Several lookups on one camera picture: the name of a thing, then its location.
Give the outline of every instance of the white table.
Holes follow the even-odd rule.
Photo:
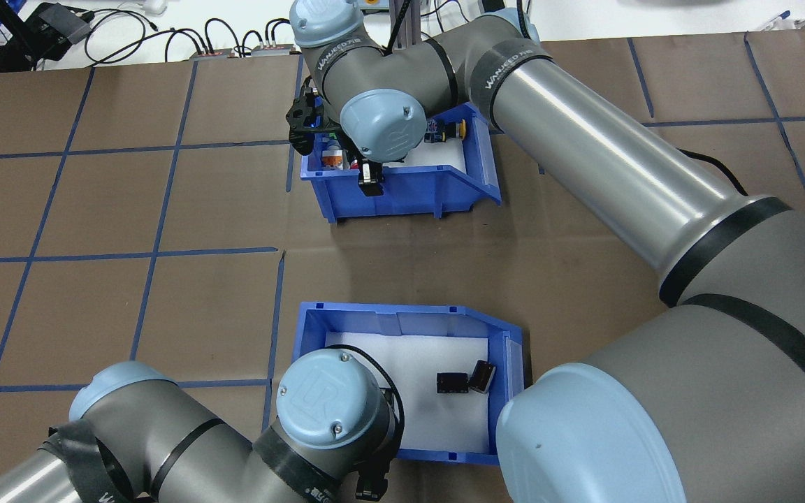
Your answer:
[[[105,8],[120,6],[119,0],[61,0],[68,6]],[[461,0],[469,18],[480,14],[479,0]],[[514,6],[514,0],[506,0]],[[39,4],[31,0],[20,11],[29,15]],[[161,16],[153,17],[160,29],[189,27],[203,31],[204,22],[220,17],[232,25],[239,37],[248,29],[262,29],[273,18],[287,17],[291,0],[170,0]],[[124,3],[124,8],[132,8]],[[580,38],[646,37],[654,35],[680,35],[695,33],[721,33],[753,31],[784,10],[791,10],[792,18],[805,18],[805,0],[533,0],[532,20],[539,28],[543,41],[567,41]],[[449,28],[463,22],[454,4],[442,10],[444,25]],[[367,26],[377,41],[389,37],[389,16],[368,16]],[[439,32],[437,20],[431,16],[424,23],[424,31]],[[214,46],[232,47],[227,30],[217,23],[211,25]],[[90,51],[104,57],[117,48],[140,38],[140,27],[132,19],[115,19],[96,32]],[[125,64],[156,63],[164,60],[164,47],[168,36],[155,38],[144,44]],[[277,30],[279,43],[293,42],[289,26]],[[188,57],[191,42],[177,37],[171,45],[171,60]],[[89,60],[82,48],[71,48],[61,61],[48,61],[45,69],[87,66]]]

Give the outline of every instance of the light blue joint cap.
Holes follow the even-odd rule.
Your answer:
[[[320,349],[284,373],[275,404],[288,436],[311,449],[337,449],[361,437],[377,419],[383,395],[351,353]]]
[[[673,456],[635,396],[568,363],[505,405],[495,432],[516,503],[686,503]]]
[[[92,378],[92,384],[80,389],[70,406],[70,420],[77,421],[82,419],[83,415],[92,408],[92,405],[117,391],[117,389],[144,380],[168,380],[175,384],[175,380],[167,378],[144,363],[116,363],[96,374]]]
[[[297,45],[317,48],[354,31],[364,18],[356,0],[296,0],[289,19]]]
[[[428,118],[412,95],[396,89],[371,89],[344,105],[341,127],[363,156],[393,162],[421,143]]]
[[[492,13],[485,13],[482,14],[482,16],[500,17],[513,24],[514,28],[517,28],[517,31],[521,31],[521,21],[518,19],[517,9],[515,9],[514,7],[507,7],[501,10],[493,10]],[[530,33],[530,38],[532,38],[534,42],[539,44],[539,29],[536,29],[536,25],[530,22],[530,18],[527,18],[526,20],[527,20],[527,33]]]

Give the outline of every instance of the black cable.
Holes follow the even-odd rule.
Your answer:
[[[113,53],[106,55],[106,57],[103,57],[103,58],[98,59],[98,60],[93,60],[94,63],[92,63],[89,66],[87,66],[87,68],[91,68],[93,66],[98,66],[98,64],[114,64],[114,63],[117,63],[118,61],[122,61],[122,60],[126,59],[126,57],[122,57],[122,58],[116,59],[114,61],[108,61],[108,60],[110,58],[112,58],[112,57],[115,57],[116,54],[120,54],[123,51],[125,51],[126,49],[131,48],[132,45],[137,45],[138,47],[140,47],[141,44],[143,44],[144,42],[150,41],[151,38],[156,38],[156,37],[159,37],[160,35],[169,35],[170,33],[177,33],[177,32],[182,33],[182,35],[185,35],[186,37],[191,38],[192,40],[194,39],[193,37],[191,37],[191,35],[189,35],[185,31],[179,31],[179,29],[167,29],[167,31],[158,31],[157,33],[153,33],[151,35],[147,35],[146,37],[139,38],[137,41],[132,42],[131,44],[124,45],[124,47],[119,48],[116,51],[114,51]]]
[[[99,19],[98,22],[96,22],[92,26],[92,30],[89,32],[89,35],[86,35],[86,39],[85,39],[85,41],[83,41],[83,51],[86,53],[86,57],[89,58],[90,61],[93,61],[93,64],[120,63],[121,61],[124,61],[127,58],[131,57],[131,55],[135,54],[138,51],[138,49],[141,48],[140,43],[136,44],[135,42],[133,42],[132,44],[128,45],[128,47],[124,48],[124,50],[127,49],[127,48],[132,48],[132,51],[130,51],[127,54],[122,55],[122,57],[120,57],[120,58],[118,58],[116,60],[108,61],[109,57],[102,58],[102,59],[93,58],[92,54],[89,53],[89,42],[92,41],[92,35],[95,34],[98,31],[98,29],[101,27],[101,25],[103,25],[103,23],[106,22],[106,20],[114,18],[116,16],[120,16],[120,15],[129,16],[132,19],[137,20],[138,23],[140,23],[141,37],[143,37],[143,38],[146,37],[146,35],[147,35],[147,27],[148,26],[150,26],[150,28],[153,29],[154,31],[157,31],[157,25],[155,25],[152,20],[148,19],[146,16],[144,16],[144,14],[134,12],[134,10],[124,10],[124,9],[98,9],[98,10],[92,10],[93,15],[96,15],[96,14],[99,14],[99,13],[106,13],[106,14],[101,19]]]
[[[291,25],[291,20],[280,19],[280,20],[278,20],[278,22],[276,22],[275,24],[272,25],[272,31],[271,31],[270,35],[272,36],[272,43],[273,44],[278,43],[277,39],[275,38],[275,29],[278,28],[278,26],[281,26],[283,24],[287,24],[288,26],[290,26]]]
[[[393,53],[393,46],[396,45],[396,39],[400,35],[400,29],[403,27],[403,20],[405,20],[406,13],[409,12],[409,5],[412,0],[405,0],[400,7],[399,15],[396,16],[396,22],[393,23],[393,29],[390,31],[390,43],[387,44],[387,54]]]
[[[366,353],[366,351],[362,351],[358,347],[349,346],[348,344],[332,344],[332,346],[326,347],[326,349],[342,349],[357,353],[362,358],[365,358],[367,362],[371,363],[371,366],[375,367],[375,370],[377,370],[381,377],[387,381],[387,386],[390,386],[390,392],[393,393],[393,399],[396,399],[396,408],[399,409],[399,427],[396,428],[395,432],[393,432],[393,440],[396,442],[397,436],[399,436],[398,440],[402,440],[403,430],[405,429],[405,410],[403,410],[403,399],[400,397],[399,389],[397,389],[396,385],[393,384],[393,379],[390,379],[390,376],[387,374],[386,370],[384,370],[384,368],[381,367],[375,361],[375,359],[370,356],[370,354]]]
[[[523,0],[517,0],[517,20],[521,25],[521,35],[530,38],[530,30],[527,29],[527,16],[523,13]]]
[[[459,6],[459,12],[461,13],[461,17],[463,17],[463,19],[466,22],[470,22],[470,19],[468,19],[467,16],[465,15],[464,9],[463,9],[463,7],[461,7],[461,3],[459,2],[459,0],[446,0],[444,3],[441,3],[440,6],[437,7],[436,9],[431,10],[429,13],[423,13],[423,14],[421,14],[421,16],[424,18],[424,17],[428,17],[429,15],[438,13],[439,10],[442,9],[443,7],[447,6],[448,3],[455,3],[457,6]]]
[[[197,55],[204,54],[203,51],[201,50],[201,46],[198,45],[198,42],[195,41],[194,37],[191,37],[191,35],[186,33],[186,31],[193,31],[193,29],[191,29],[191,28],[179,28],[179,29],[176,29],[175,31],[173,31],[173,34],[170,35],[170,38],[166,39],[166,47],[164,47],[164,63],[169,63],[169,61],[170,61],[170,44],[173,42],[173,38],[175,38],[176,35],[180,35],[180,34],[191,38],[191,42],[192,42],[192,44],[194,44],[194,54],[197,54]]]
[[[434,13],[437,14],[437,25],[440,27],[440,33],[444,33],[445,29],[443,29],[443,20],[440,19],[440,0],[434,0]]]
[[[238,35],[236,34],[236,32],[234,32],[234,29],[232,29],[232,26],[230,26],[229,23],[219,18],[210,18],[207,20],[207,22],[204,23],[204,38],[207,39],[207,49],[210,51],[210,54],[214,54],[213,42],[210,41],[210,32],[208,32],[211,22],[223,23],[223,25],[226,26],[226,28],[228,28],[229,31],[232,33],[232,38],[235,41],[234,47],[240,47],[240,41],[238,41]]]
[[[272,39],[269,38],[269,28],[272,26],[272,23],[281,22],[282,20],[287,20],[287,22],[290,22],[290,20],[288,20],[287,18],[275,18],[270,19],[266,22],[266,28],[263,29],[263,36],[266,37],[266,45],[268,45],[269,41],[272,41]]]
[[[691,157],[691,159],[711,163],[711,165],[715,166],[716,169],[721,171],[723,175],[725,175],[725,177],[729,179],[729,182],[732,183],[732,186],[734,186],[735,190],[738,191],[738,194],[747,197],[748,194],[747,191],[744,190],[744,185],[741,185],[741,182],[738,181],[738,177],[735,176],[734,173],[732,173],[732,171],[729,168],[726,168],[725,164],[719,159],[704,154],[699,154],[697,152],[691,152],[691,150],[679,149],[679,152],[684,153],[686,156]]]
[[[243,37],[242,39],[240,39],[240,46],[241,46],[242,48],[247,47],[247,38],[248,38],[250,35],[256,35],[256,39],[258,39],[258,41],[259,41],[259,45],[263,45],[263,36],[262,36],[262,35],[260,35],[260,34],[259,34],[259,32],[258,32],[258,31],[256,31],[255,29],[250,29],[250,31],[248,31],[247,33],[245,33],[245,34],[244,34],[244,37]]]

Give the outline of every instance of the black band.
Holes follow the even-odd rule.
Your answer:
[[[195,440],[199,439],[201,435],[204,433],[209,432],[215,426],[220,426],[220,424],[226,424],[226,421],[219,419],[218,417],[214,417],[213,419],[207,421],[207,423],[201,424],[194,430],[191,431],[188,435],[179,442],[175,448],[173,448],[173,452],[170,452],[170,455],[167,456],[166,461],[160,468],[157,469],[157,475],[154,475],[154,480],[151,481],[151,487],[148,489],[147,493],[151,494],[155,500],[159,500],[160,497],[160,487],[163,486],[164,481],[166,480],[166,475],[169,474],[170,470],[173,468],[173,465],[179,461],[182,454],[184,454],[185,450],[188,449],[191,444],[195,442]]]
[[[443,69],[447,71],[447,79],[449,80],[449,107],[454,108],[454,106],[458,105],[459,99],[458,82],[456,80],[456,70],[454,70],[453,64],[449,61],[449,54],[447,54],[443,45],[440,45],[433,38],[426,39],[424,43],[434,48],[434,51],[437,51],[437,55],[440,57],[440,61],[443,61]]]
[[[736,297],[704,293],[691,297],[685,305],[699,305],[725,313],[763,334],[787,354],[805,374],[805,335],[773,313]]]
[[[50,437],[39,446],[57,456],[67,467],[67,475],[80,500],[89,503],[130,503],[129,479],[114,456],[92,432],[89,421],[79,420],[49,429]],[[118,487],[115,479],[121,481]]]
[[[341,483],[297,454],[271,427],[253,450],[287,486],[311,503],[334,503]]]
[[[789,210],[791,207],[782,203],[779,198],[761,198],[729,214],[676,262],[661,284],[660,299],[669,307],[677,305],[691,281],[723,249],[764,220]]]
[[[495,95],[498,94],[502,82],[518,69],[521,64],[531,59],[552,61],[552,57],[542,48],[527,38],[511,38],[493,45],[486,54],[477,61],[470,76],[470,101],[483,114],[483,117],[499,127],[493,118]]]
[[[327,99],[325,77],[328,74],[328,70],[331,70],[331,67],[337,63],[340,58],[345,57],[349,51],[361,48],[374,48],[383,54],[381,48],[378,47],[375,42],[371,41],[370,38],[354,35],[345,41],[330,45],[330,47],[326,48],[322,51],[322,54],[319,55],[319,61],[316,61],[316,67],[311,69],[312,79],[315,80],[316,86],[319,86],[319,92],[322,96],[325,96],[325,99]]]

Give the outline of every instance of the ur logo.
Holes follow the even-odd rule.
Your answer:
[[[332,418],[332,408],[338,400],[344,383],[325,370],[316,368],[307,375],[306,384],[299,393],[293,395],[291,403],[302,414],[313,421]]]

